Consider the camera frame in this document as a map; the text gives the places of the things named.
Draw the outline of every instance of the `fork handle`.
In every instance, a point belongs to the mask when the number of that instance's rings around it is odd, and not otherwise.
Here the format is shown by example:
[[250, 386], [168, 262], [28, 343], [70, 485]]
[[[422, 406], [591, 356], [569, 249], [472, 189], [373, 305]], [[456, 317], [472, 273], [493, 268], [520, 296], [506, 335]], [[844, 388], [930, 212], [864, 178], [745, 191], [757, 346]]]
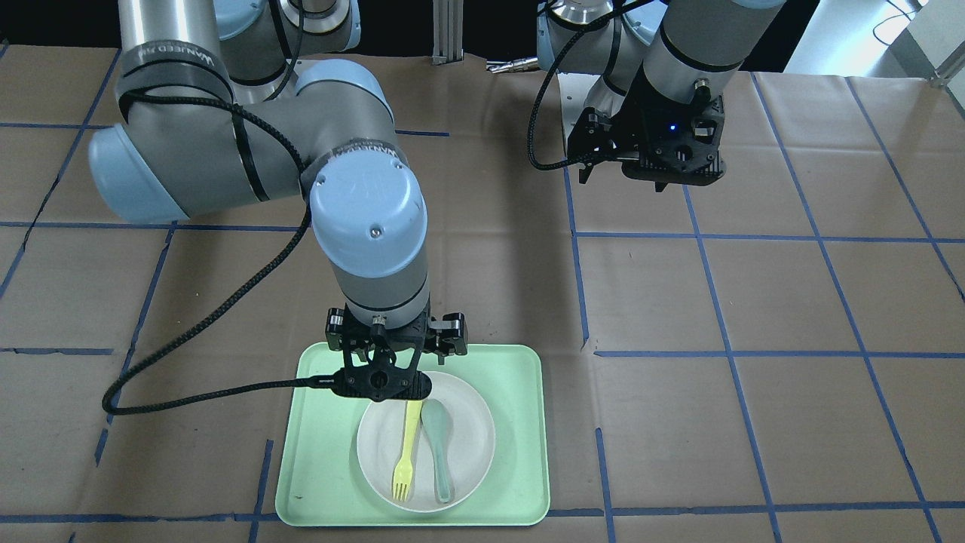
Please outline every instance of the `fork handle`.
[[402, 434], [402, 458], [412, 457], [412, 445], [416, 442], [419, 428], [419, 415], [422, 414], [422, 400], [405, 402], [405, 431]]

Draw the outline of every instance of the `grid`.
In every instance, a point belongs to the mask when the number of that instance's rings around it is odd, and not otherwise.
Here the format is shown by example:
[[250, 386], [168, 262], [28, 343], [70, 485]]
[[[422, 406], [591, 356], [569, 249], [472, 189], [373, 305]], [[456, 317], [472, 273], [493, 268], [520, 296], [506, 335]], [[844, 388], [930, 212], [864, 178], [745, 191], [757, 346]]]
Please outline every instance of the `grid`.
[[[0, 59], [6, 53], [7, 47], [4, 46], [0, 50]], [[12, 128], [44, 128], [44, 129], [71, 129], [76, 130], [77, 134], [73, 140], [72, 145], [69, 148], [67, 156], [65, 157], [63, 164], [59, 170], [57, 178], [51, 185], [49, 191], [46, 193], [41, 206], [38, 209], [34, 220], [30, 222], [25, 221], [0, 221], [0, 228], [2, 227], [26, 227], [27, 231], [24, 235], [23, 243], [21, 244], [18, 252], [14, 256], [14, 260], [11, 263], [9, 269], [4, 275], [3, 283], [0, 284], [0, 299], [6, 293], [14, 274], [23, 258], [26, 251], [27, 244], [29, 241], [30, 234], [36, 228], [104, 228], [104, 229], [152, 229], [159, 231], [166, 231], [166, 239], [164, 248], [161, 250], [157, 263], [152, 276], [152, 281], [149, 285], [148, 291], [145, 294], [144, 302], [140, 311], [140, 317], [138, 319], [137, 325], [130, 339], [130, 345], [127, 350], [124, 359], [124, 368], [127, 368], [133, 357], [136, 344], [138, 342], [139, 334], [147, 318], [149, 308], [151, 306], [152, 298], [154, 295], [154, 290], [157, 286], [158, 279], [164, 268], [164, 264], [167, 258], [168, 248], [170, 247], [172, 237], [178, 230], [230, 230], [230, 231], [266, 231], [266, 232], [293, 232], [296, 227], [293, 226], [254, 226], [254, 225], [201, 225], [201, 224], [148, 224], [148, 225], [128, 225], [128, 224], [113, 224], [113, 223], [80, 223], [80, 222], [50, 222], [50, 221], [40, 221], [39, 218], [43, 212], [44, 206], [49, 200], [51, 194], [57, 188], [61, 177], [67, 170], [70, 160], [73, 154], [76, 152], [77, 147], [81, 141], [84, 132], [88, 129], [101, 129], [103, 126], [91, 125], [89, 124], [91, 118], [94, 115], [95, 109], [98, 102], [101, 100], [104, 91], [106, 89], [108, 80], [110, 79], [112, 71], [115, 69], [118, 60], [118, 55], [115, 55], [107, 74], [103, 77], [102, 83], [99, 91], [96, 94], [94, 102], [91, 104], [88, 110], [87, 116], [81, 125], [42, 125], [42, 124], [22, 124], [22, 123], [0, 123], [0, 127], [12, 127]], [[773, 134], [778, 142], [778, 146], [781, 149], [786, 167], [793, 180], [795, 189], [800, 198], [801, 205], [807, 215], [808, 221], [813, 230], [813, 234], [810, 236], [771, 236], [771, 235], [737, 235], [737, 234], [707, 234], [702, 233], [700, 224], [698, 221], [697, 213], [694, 208], [694, 204], [691, 200], [690, 191], [687, 187], [683, 188], [683, 195], [686, 202], [687, 210], [690, 215], [690, 220], [693, 226], [692, 232], [680, 232], [680, 233], [609, 233], [609, 232], [589, 232], [589, 231], [579, 231], [576, 226], [575, 211], [573, 206], [573, 196], [572, 187], [570, 185], [570, 178], [568, 172], [564, 170], [564, 183], [566, 191], [566, 202], [569, 214], [569, 225], [572, 233], [571, 246], [572, 246], [572, 257], [573, 265], [576, 273], [576, 287], [577, 296], [580, 304], [581, 310], [581, 326], [583, 329], [584, 340], [590, 337], [590, 325], [587, 316], [586, 309], [586, 293], [584, 290], [584, 281], [581, 270], [581, 260], [580, 260], [580, 240], [587, 238], [603, 238], [603, 237], [614, 237], [614, 238], [667, 238], [667, 239], [687, 239], [695, 240], [698, 250], [701, 255], [701, 260], [703, 263], [703, 271], [707, 281], [707, 286], [711, 295], [711, 300], [713, 303], [715, 316], [717, 324], [720, 329], [720, 335], [723, 340], [724, 350], [719, 351], [597, 351], [595, 354], [598, 357], [725, 357], [728, 361], [731, 377], [733, 379], [733, 384], [736, 390], [737, 399], [740, 404], [741, 414], [743, 416], [744, 425], [747, 431], [748, 440], [751, 445], [752, 452], [754, 454], [754, 460], [756, 469], [758, 472], [759, 483], [764, 496], [764, 504], [748, 504], [748, 505], [726, 505], [726, 506], [692, 506], [692, 507], [614, 507], [612, 504], [610, 496], [610, 480], [609, 471], [607, 467], [607, 456], [606, 448], [604, 442], [604, 432], [602, 428], [595, 428], [594, 438], [596, 443], [597, 458], [599, 464], [599, 475], [601, 481], [601, 493], [603, 508], [579, 508], [579, 509], [553, 509], [549, 512], [549, 517], [602, 517], [605, 520], [607, 528], [607, 537], [611, 542], [617, 541], [616, 529], [614, 526], [615, 517], [627, 517], [627, 516], [665, 516], [665, 515], [680, 515], [680, 514], [697, 514], [697, 515], [732, 515], [732, 514], [747, 514], [747, 513], [766, 513], [770, 522], [770, 526], [774, 533], [774, 539], [776, 542], [783, 541], [781, 536], [781, 529], [778, 522], [777, 513], [786, 512], [805, 512], [805, 511], [844, 511], [844, 510], [915, 510], [922, 511], [925, 516], [928, 526], [931, 530], [932, 536], [936, 543], [942, 541], [941, 534], [932, 518], [932, 511], [936, 509], [965, 509], [965, 500], [960, 501], [932, 501], [928, 500], [924, 495], [922, 486], [919, 482], [918, 477], [915, 474], [915, 470], [912, 467], [910, 461], [908, 460], [907, 454], [904, 449], [904, 444], [899, 434], [894, 418], [892, 416], [891, 410], [889, 408], [888, 402], [885, 398], [885, 394], [882, 390], [881, 385], [878, 382], [878, 378], [875, 373], [875, 368], [871, 362], [873, 357], [879, 358], [954, 358], [962, 359], [965, 358], [965, 353], [960, 352], [947, 352], [947, 353], [934, 353], [934, 352], [881, 352], [881, 351], [869, 351], [865, 347], [865, 343], [862, 339], [861, 333], [858, 329], [854, 316], [851, 312], [848, 300], [844, 294], [841, 287], [841, 283], [838, 279], [835, 267], [831, 261], [828, 250], [826, 248], [826, 243], [831, 242], [850, 242], [850, 243], [927, 243], [929, 244], [937, 257], [939, 258], [945, 272], [949, 275], [951, 280], [954, 282], [960, 297], [965, 300], [965, 294], [962, 292], [961, 282], [955, 277], [942, 252], [942, 246], [946, 244], [961, 244], [965, 243], [965, 239], [956, 238], [935, 238], [932, 236], [928, 225], [926, 224], [923, 215], [919, 211], [910, 191], [908, 190], [901, 174], [896, 166], [895, 161], [892, 158], [889, 149], [882, 140], [877, 128], [872, 122], [865, 105], [859, 98], [855, 88], [850, 80], [847, 81], [848, 87], [854, 100], [857, 102], [858, 107], [861, 109], [864, 118], [868, 123], [868, 129], [873, 134], [875, 140], [880, 146], [880, 150], [886, 160], [889, 162], [892, 170], [894, 171], [896, 182], [901, 186], [905, 197], [908, 200], [909, 205], [914, 210], [917, 220], [920, 222], [923, 230], [923, 236], [919, 238], [874, 238], [874, 237], [825, 237], [822, 236], [818, 230], [817, 224], [814, 220], [814, 216], [811, 212], [808, 200], [805, 196], [804, 190], [798, 180], [797, 173], [795, 171], [794, 165], [787, 153], [786, 146], [782, 140], [781, 134], [774, 123], [773, 116], [771, 115], [769, 105], [767, 100], [760, 89], [758, 79], [752, 74], [752, 80], [754, 82], [754, 87], [757, 90], [758, 98], [763, 105], [764, 111], [767, 115], [768, 122]], [[398, 133], [409, 134], [409, 135], [421, 135], [428, 137], [448, 137], [447, 132], [432, 132], [432, 131], [419, 131], [419, 130], [397, 130]], [[821, 250], [821, 254], [824, 263], [827, 267], [827, 272], [832, 278], [835, 289], [837, 291], [838, 297], [840, 299], [841, 305], [847, 316], [848, 324], [854, 334], [855, 340], [857, 341], [858, 350], [856, 351], [738, 351], [731, 348], [731, 342], [728, 334], [727, 325], [725, 324], [723, 312], [721, 310], [721, 303], [717, 295], [717, 290], [714, 283], [713, 270], [711, 268], [709, 259], [707, 257], [706, 249], [704, 247], [705, 240], [759, 240], [759, 241], [780, 241], [780, 242], [811, 242], [817, 243]], [[70, 346], [55, 346], [55, 347], [36, 347], [36, 346], [0, 346], [0, 352], [3, 353], [17, 353], [21, 355], [49, 355], [49, 354], [61, 354], [66, 356], [103, 356], [111, 355], [114, 353], [112, 349], [98, 349], [98, 348], [72, 348]], [[760, 457], [760, 452], [758, 448], [757, 438], [755, 435], [755, 428], [752, 423], [750, 412], [747, 407], [747, 402], [744, 397], [743, 387], [741, 384], [740, 375], [737, 371], [735, 359], [739, 357], [855, 357], [860, 358], [867, 368], [868, 378], [873, 385], [874, 391], [877, 395], [878, 401], [880, 403], [881, 409], [887, 419], [889, 428], [894, 437], [895, 446], [897, 447], [901, 459], [904, 463], [905, 469], [907, 469], [908, 476], [914, 486], [915, 493], [917, 495], [917, 500], [914, 501], [865, 501], [865, 502], [821, 502], [821, 503], [775, 503], [771, 497], [769, 486], [767, 483], [766, 467]], [[107, 445], [109, 438], [109, 428], [112, 422], [112, 417], [107, 418], [107, 427], [105, 427], [100, 435], [97, 443], [96, 451], [94, 451], [94, 456], [96, 463], [99, 464], [101, 454], [104, 447]], [[172, 521], [172, 522], [190, 522], [190, 523], [210, 523], [210, 522], [228, 522], [234, 521], [239, 523], [250, 523], [249, 530], [249, 541], [254, 542], [258, 540], [259, 526], [260, 523], [266, 522], [279, 522], [277, 515], [273, 512], [264, 512], [264, 495], [266, 492], [269, 467], [271, 464], [271, 459], [274, 452], [274, 442], [272, 440], [267, 440], [264, 446], [264, 454], [262, 459], [262, 467], [258, 473], [258, 493], [255, 497], [255, 504], [252, 513], [216, 513], [201, 517], [163, 517], [163, 516], [127, 516], [120, 514], [57, 514], [57, 515], [0, 515], [0, 524], [33, 524], [33, 523], [72, 523], [72, 524], [83, 524], [83, 523], [152, 523], [158, 521]]]

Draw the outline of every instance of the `dark background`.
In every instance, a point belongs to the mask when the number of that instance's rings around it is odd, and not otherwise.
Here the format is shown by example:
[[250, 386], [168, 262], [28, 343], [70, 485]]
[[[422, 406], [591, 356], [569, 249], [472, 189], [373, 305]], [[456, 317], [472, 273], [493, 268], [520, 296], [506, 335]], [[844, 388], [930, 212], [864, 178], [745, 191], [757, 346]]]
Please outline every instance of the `dark background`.
[[[818, 0], [787, 0], [742, 67], [783, 71]], [[465, 0], [463, 48], [489, 60], [536, 56], [536, 1]], [[351, 52], [428, 56], [432, 0], [359, 0], [362, 41]], [[10, 43], [120, 47], [116, 0], [0, 0], [0, 35]]]

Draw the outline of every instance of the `gray robot arm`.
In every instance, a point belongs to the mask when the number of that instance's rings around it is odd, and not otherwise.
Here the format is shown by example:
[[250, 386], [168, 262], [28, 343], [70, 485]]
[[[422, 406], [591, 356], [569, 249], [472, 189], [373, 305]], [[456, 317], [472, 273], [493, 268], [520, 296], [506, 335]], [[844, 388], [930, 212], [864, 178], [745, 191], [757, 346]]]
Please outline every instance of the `gray robot arm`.
[[[310, 51], [357, 41], [354, 1], [303, 1], [304, 9], [322, 7], [342, 21], [326, 30], [297, 15], [306, 31], [318, 31], [304, 40]], [[251, 65], [222, 54], [233, 40], [254, 47], [266, 39], [265, 2], [241, 4], [263, 10], [226, 39], [211, 2], [122, 0], [116, 95], [126, 123], [91, 142], [96, 186], [130, 222], [185, 220], [302, 195], [346, 301], [324, 326], [345, 368], [323, 385], [374, 400], [425, 397], [430, 388], [416, 370], [419, 353], [465, 354], [465, 326], [461, 314], [429, 318], [426, 203], [399, 148], [392, 109], [366, 69], [325, 60], [302, 72], [289, 96], [252, 103], [240, 115], [236, 90], [253, 80], [238, 74], [275, 77], [278, 60], [257, 48]], [[280, 4], [290, 16], [288, 0]], [[234, 70], [224, 57], [234, 58]], [[397, 368], [395, 352], [406, 348], [414, 348], [413, 363]]]
[[[785, 0], [548, 0], [538, 18], [538, 58], [549, 70], [600, 74], [566, 142], [593, 166], [621, 163], [623, 174], [704, 186], [726, 165], [722, 91]], [[594, 24], [611, 17], [605, 25]], [[559, 54], [583, 33], [568, 54]]]

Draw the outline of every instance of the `light blue joint cap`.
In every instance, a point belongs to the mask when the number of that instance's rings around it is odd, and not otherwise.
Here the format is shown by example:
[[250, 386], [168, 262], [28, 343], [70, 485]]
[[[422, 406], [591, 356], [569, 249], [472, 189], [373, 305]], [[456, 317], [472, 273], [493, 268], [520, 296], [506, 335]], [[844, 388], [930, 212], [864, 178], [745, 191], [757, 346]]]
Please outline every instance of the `light blue joint cap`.
[[319, 81], [342, 81], [349, 85], [354, 85], [365, 91], [369, 91], [372, 96], [381, 100], [385, 108], [389, 110], [392, 122], [396, 121], [396, 116], [389, 107], [389, 102], [382, 94], [382, 87], [378, 86], [378, 80], [372, 75], [371, 71], [366, 70], [362, 65], [350, 60], [329, 59], [319, 61], [317, 64], [308, 68], [298, 76], [295, 84], [295, 94], [298, 95], [305, 87]]
[[218, 39], [230, 40], [248, 29], [264, 12], [268, 0], [214, 0]]
[[[539, 4], [538, 9], [542, 9], [545, 4]], [[556, 53], [553, 52], [553, 43], [549, 39], [549, 23], [546, 21], [546, 14], [537, 17], [537, 61], [539, 69], [549, 71], [556, 60]]]
[[623, 14], [623, 22], [630, 32], [643, 43], [650, 45], [653, 37], [660, 28], [660, 21], [667, 12], [667, 5], [662, 2], [650, 2], [635, 10]]
[[186, 220], [121, 125], [98, 130], [87, 149], [94, 183], [107, 207], [127, 222]]
[[352, 32], [348, 35], [348, 44], [342, 51], [348, 51], [352, 47], [359, 44], [362, 39], [362, 16], [359, 13], [359, 2], [358, 0], [352, 0], [351, 4], [351, 14], [352, 14]]
[[751, 10], [770, 10], [784, 4], [785, 0], [731, 0], [734, 4]]
[[321, 249], [352, 275], [397, 273], [426, 240], [428, 213], [416, 176], [381, 151], [359, 149], [329, 160], [312, 184], [309, 205]]

